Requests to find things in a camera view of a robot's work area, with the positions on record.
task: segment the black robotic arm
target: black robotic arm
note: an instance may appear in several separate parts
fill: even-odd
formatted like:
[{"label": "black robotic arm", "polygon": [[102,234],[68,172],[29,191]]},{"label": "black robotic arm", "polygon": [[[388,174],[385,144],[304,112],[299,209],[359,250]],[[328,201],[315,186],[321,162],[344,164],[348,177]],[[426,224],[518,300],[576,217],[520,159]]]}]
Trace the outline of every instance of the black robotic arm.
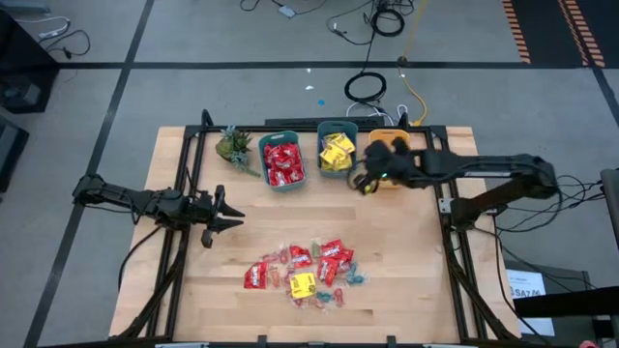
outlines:
[{"label": "black robotic arm", "polygon": [[218,185],[215,194],[200,192],[199,197],[186,196],[183,192],[167,188],[160,190],[133,190],[106,183],[100,175],[86,175],[79,180],[74,190],[74,202],[88,206],[109,203],[127,208],[132,212],[133,223],[146,216],[155,220],[157,226],[182,230],[191,224],[206,224],[202,244],[211,247],[213,233],[221,233],[243,222],[218,217],[241,218],[245,215],[225,204],[225,190]]},{"label": "black robotic arm", "polygon": [[395,150],[382,141],[372,142],[365,150],[365,174],[353,174],[349,182],[362,194],[374,193],[380,180],[411,188],[424,189],[458,178],[511,179],[474,198],[455,198],[441,202],[441,213],[449,213],[452,225],[468,228],[483,212],[501,209],[520,198],[548,199],[557,190],[552,165],[531,155],[459,156],[447,151],[410,150],[401,138],[393,142]]}]

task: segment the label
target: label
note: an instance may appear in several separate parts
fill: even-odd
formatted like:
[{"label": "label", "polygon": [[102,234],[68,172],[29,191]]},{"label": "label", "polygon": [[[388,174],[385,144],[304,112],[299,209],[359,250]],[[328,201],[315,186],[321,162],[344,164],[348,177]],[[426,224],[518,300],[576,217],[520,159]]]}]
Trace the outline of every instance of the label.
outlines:
[{"label": "label", "polygon": [[[532,296],[545,295],[544,280],[539,273],[507,270],[510,279],[512,298],[521,299]],[[554,336],[554,327],[550,318],[523,318],[538,333],[546,336]],[[523,334],[533,334],[529,328],[518,321],[520,331]]]}]

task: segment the succulent plant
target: succulent plant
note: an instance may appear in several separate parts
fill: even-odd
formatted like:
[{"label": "succulent plant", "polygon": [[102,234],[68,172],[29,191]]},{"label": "succulent plant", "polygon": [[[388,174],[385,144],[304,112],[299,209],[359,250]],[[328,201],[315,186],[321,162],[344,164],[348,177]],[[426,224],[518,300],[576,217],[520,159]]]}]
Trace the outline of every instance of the succulent plant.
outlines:
[{"label": "succulent plant", "polygon": [[221,132],[223,133],[223,138],[215,145],[217,153],[240,170],[260,177],[260,174],[251,170],[248,166],[250,159],[246,152],[250,150],[248,149],[248,145],[251,142],[250,134],[247,131],[236,130],[234,126],[228,126]]}]

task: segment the gray floor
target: gray floor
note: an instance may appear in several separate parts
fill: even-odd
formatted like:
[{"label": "gray floor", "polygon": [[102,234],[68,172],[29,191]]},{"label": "gray floor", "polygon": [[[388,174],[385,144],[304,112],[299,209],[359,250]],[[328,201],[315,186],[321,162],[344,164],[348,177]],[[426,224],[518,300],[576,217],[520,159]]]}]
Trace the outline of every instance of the gray floor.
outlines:
[{"label": "gray floor", "polygon": [[[91,34],[93,49],[81,61],[121,62],[144,2],[55,0],[50,5],[55,15],[71,17],[74,28],[81,26]],[[289,3],[301,9],[309,2]],[[333,0],[321,11],[288,20],[266,0],[253,13],[241,12],[236,1],[158,0],[136,59],[362,60],[363,47],[347,45],[324,26],[326,17],[352,7],[349,3]],[[466,5],[431,2],[411,60],[517,61],[516,47],[500,12],[500,3],[491,0]],[[339,22],[339,27],[344,25],[351,37],[368,30],[358,14]],[[33,34],[39,31],[28,28]],[[372,60],[396,59],[405,40],[381,38]],[[404,103],[411,115],[419,114],[421,108],[397,72],[378,71],[387,78],[383,105],[388,111],[396,113],[396,105]],[[197,123],[202,108],[210,110],[217,124],[258,125],[266,118],[341,116],[350,104],[342,87],[356,72],[132,71],[99,172],[109,182],[142,187],[157,129]],[[619,89],[619,72],[604,73],[611,86]],[[555,165],[558,174],[587,182],[598,180],[601,169],[619,162],[619,128],[590,71],[408,70],[405,74],[429,106],[426,124],[473,127],[482,154],[539,154]],[[0,307],[12,314],[0,319],[2,346],[23,343],[69,218],[72,189],[90,159],[118,75],[115,70],[62,71],[46,113],[7,115],[31,132],[31,140],[0,205],[4,277]],[[372,85],[356,88],[361,94]],[[518,202],[534,208],[545,204]],[[509,226],[521,217],[508,212],[499,224]],[[118,267],[129,249],[132,230],[127,217],[85,213],[41,344],[106,337],[116,301]],[[619,284],[619,253],[603,201],[583,204],[548,227],[504,240],[530,262],[588,271],[599,286]]]}]

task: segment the yellow cable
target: yellow cable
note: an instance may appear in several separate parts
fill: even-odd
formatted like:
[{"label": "yellow cable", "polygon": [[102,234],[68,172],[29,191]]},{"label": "yellow cable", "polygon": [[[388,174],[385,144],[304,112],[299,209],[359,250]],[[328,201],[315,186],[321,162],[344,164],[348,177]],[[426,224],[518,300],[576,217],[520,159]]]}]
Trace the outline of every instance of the yellow cable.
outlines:
[{"label": "yellow cable", "polygon": [[[419,22],[422,17],[422,14],[424,13],[424,10],[426,9],[426,5],[427,5],[427,0],[422,0],[422,5],[417,10],[415,19],[413,19],[413,24],[411,25],[411,29],[410,29],[410,38],[408,39],[408,44],[406,45],[406,49],[404,49],[404,54],[402,55],[404,58],[406,58],[406,56],[408,55],[408,52],[413,46],[413,41],[415,39],[415,31],[417,30],[417,27],[419,26]],[[410,123],[410,125],[413,127],[419,127],[422,124],[422,122],[424,122],[427,116],[426,102],[417,92],[415,92],[413,87],[408,82],[408,79],[406,79],[405,75],[402,74],[400,67],[398,67],[398,74],[399,74],[399,77],[402,79],[402,81],[404,81],[404,84],[406,85],[406,88],[408,88],[408,91],[413,95],[413,97],[415,97],[421,103],[422,108],[424,109],[424,111],[422,112],[422,117],[420,117],[419,120]]]}]

